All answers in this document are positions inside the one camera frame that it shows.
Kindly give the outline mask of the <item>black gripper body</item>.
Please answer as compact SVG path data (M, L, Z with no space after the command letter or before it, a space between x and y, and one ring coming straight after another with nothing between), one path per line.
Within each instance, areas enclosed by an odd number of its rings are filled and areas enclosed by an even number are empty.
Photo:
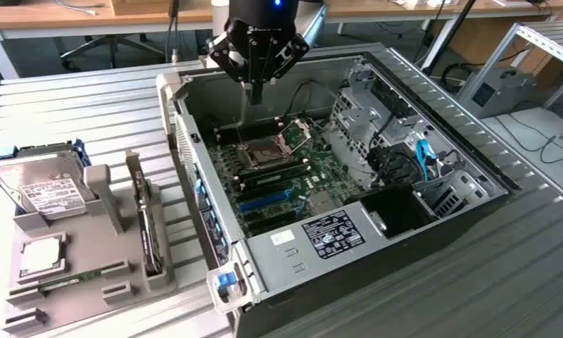
M258 81L268 38L272 35L292 37L296 34L296 1L231 1L224 32L239 54L250 62L250 74Z

